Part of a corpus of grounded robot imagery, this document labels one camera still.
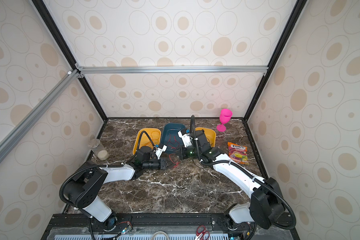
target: scissors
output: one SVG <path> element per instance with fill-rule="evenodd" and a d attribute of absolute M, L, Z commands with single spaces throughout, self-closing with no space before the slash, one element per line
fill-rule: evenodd
<path fill-rule="evenodd" d="M 195 240 L 208 240 L 210 233 L 206 230 L 204 225 L 200 225 L 196 229 L 196 238 Z"/>

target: patterned wallpaper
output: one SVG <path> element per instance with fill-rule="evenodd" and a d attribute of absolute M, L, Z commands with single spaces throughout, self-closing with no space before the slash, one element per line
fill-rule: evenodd
<path fill-rule="evenodd" d="M 26 0 L 0 1 L 0 141 L 70 69 Z"/>
<path fill-rule="evenodd" d="M 360 0 L 312 0 L 250 128 L 302 240 L 360 240 Z"/>
<path fill-rule="evenodd" d="M 263 73 L 87 74 L 108 117 L 243 117 Z"/>
<path fill-rule="evenodd" d="M 296 0 L 44 0 L 82 66 L 267 65 Z"/>
<path fill-rule="evenodd" d="M 39 240 L 64 207 L 62 182 L 85 161 L 102 126 L 74 80 L 0 164 L 0 240 Z"/>

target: glass jar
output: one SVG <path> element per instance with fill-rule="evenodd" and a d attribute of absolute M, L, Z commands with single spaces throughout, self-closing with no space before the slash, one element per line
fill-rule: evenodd
<path fill-rule="evenodd" d="M 105 161 L 109 157 L 106 148 L 101 144 L 100 140 L 95 138 L 89 141 L 88 147 L 93 151 L 95 156 L 101 161 Z"/>

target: pink wine glass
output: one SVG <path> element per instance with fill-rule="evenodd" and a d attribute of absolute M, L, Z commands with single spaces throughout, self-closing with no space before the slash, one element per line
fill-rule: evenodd
<path fill-rule="evenodd" d="M 224 132 L 226 130 L 226 127 L 224 126 L 224 124 L 226 124 L 227 122 L 229 122 L 229 120 L 232 117 L 232 111 L 229 109 L 222 109 L 221 113 L 220 113 L 220 122 L 221 124 L 217 125 L 216 128 L 219 132 Z"/>

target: marble tabletop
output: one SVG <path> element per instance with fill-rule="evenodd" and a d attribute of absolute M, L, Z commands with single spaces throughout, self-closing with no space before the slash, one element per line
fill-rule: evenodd
<path fill-rule="evenodd" d="M 190 119 L 110 119 L 101 136 L 101 142 L 110 154 L 106 161 L 92 157 L 98 164 L 120 164 L 129 159 L 137 133 L 145 127 L 161 131 L 169 122 L 184 124 Z M 246 168 L 261 175 L 253 151 L 240 119 L 231 119 L 225 132 L 218 132 L 219 119 L 196 118 L 196 127 L 216 131 L 216 146 L 228 153 L 227 142 L 248 147 L 250 165 Z M 102 186 L 99 197 L 116 213 L 218 213 L 235 203 L 249 201 L 248 196 L 226 176 L 211 169 L 200 168 L 198 161 L 184 159 L 168 170 L 147 170 L 136 180 L 117 181 Z M 76 213 L 67 209 L 66 213 Z"/>

